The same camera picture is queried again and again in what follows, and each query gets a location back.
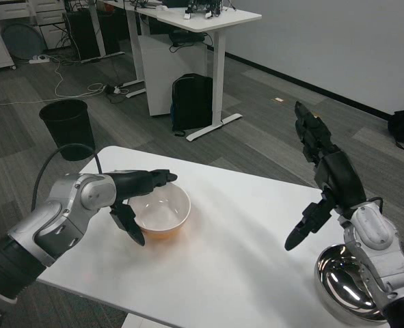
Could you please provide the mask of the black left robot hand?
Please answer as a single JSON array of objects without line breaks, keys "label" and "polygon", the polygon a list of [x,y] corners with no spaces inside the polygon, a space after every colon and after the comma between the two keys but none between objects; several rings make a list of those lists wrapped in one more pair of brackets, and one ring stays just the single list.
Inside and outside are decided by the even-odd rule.
[{"label": "black left robot hand", "polygon": [[136,214],[124,201],[132,197],[148,195],[155,188],[174,182],[178,176],[168,169],[114,171],[107,175],[112,178],[116,186],[116,200],[110,206],[110,215],[121,230],[124,230],[138,245],[143,247],[145,238],[141,228],[135,222]]}]

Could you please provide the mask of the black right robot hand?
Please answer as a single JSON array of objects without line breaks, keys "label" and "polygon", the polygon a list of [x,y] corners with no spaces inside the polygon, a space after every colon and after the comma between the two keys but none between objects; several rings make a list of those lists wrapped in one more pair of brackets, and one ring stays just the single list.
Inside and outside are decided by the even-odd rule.
[{"label": "black right robot hand", "polygon": [[310,203],[301,221],[286,239],[287,251],[298,246],[309,233],[317,233],[331,217],[331,211],[349,212],[366,201],[364,187],[347,154],[331,141],[331,133],[321,118],[301,102],[295,103],[295,129],[303,144],[307,162],[314,165],[314,181],[322,199]]}]

